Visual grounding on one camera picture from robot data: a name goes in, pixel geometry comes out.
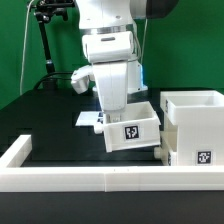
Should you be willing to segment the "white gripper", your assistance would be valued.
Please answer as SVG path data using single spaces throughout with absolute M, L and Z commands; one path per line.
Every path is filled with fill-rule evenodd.
M 127 63 L 111 62 L 92 66 L 98 97 L 103 112 L 112 123 L 121 121 L 121 113 L 127 103 Z

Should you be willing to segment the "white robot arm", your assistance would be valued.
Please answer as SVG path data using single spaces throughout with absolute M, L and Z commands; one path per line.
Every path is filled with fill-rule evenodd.
M 137 19 L 168 16 L 179 0 L 75 0 L 80 13 L 83 53 L 90 63 L 73 76 L 91 77 L 100 106 L 112 122 L 121 120 L 127 105 L 128 66 L 139 60 Z

